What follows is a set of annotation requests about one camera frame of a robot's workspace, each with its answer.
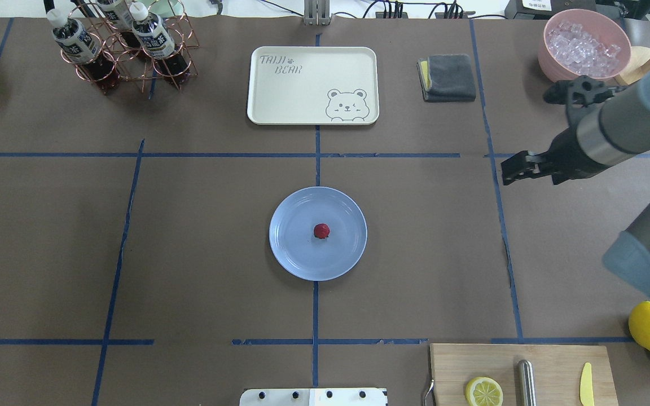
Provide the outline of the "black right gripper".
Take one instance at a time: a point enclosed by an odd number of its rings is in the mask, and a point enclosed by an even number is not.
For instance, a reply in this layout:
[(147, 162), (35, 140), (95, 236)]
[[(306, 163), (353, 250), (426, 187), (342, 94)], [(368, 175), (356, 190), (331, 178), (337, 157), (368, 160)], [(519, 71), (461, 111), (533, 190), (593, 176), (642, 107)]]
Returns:
[(591, 159), (581, 148), (575, 129), (558, 134), (549, 149), (541, 154), (522, 150), (500, 164), (504, 187), (525, 178), (550, 176), (554, 185), (567, 180), (592, 178), (605, 165)]

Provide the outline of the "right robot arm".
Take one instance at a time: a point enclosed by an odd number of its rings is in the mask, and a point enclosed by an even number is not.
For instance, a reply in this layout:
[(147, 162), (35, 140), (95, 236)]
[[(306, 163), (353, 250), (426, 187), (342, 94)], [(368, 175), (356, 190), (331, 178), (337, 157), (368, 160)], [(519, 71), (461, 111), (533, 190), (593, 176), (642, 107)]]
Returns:
[(601, 262), (650, 298), (650, 72), (622, 87), (588, 76), (557, 81), (543, 97), (564, 106), (565, 129), (544, 152), (523, 150), (502, 160), (501, 183), (545, 177), (558, 185), (598, 176), (612, 201), (636, 193), (642, 208), (622, 221)]

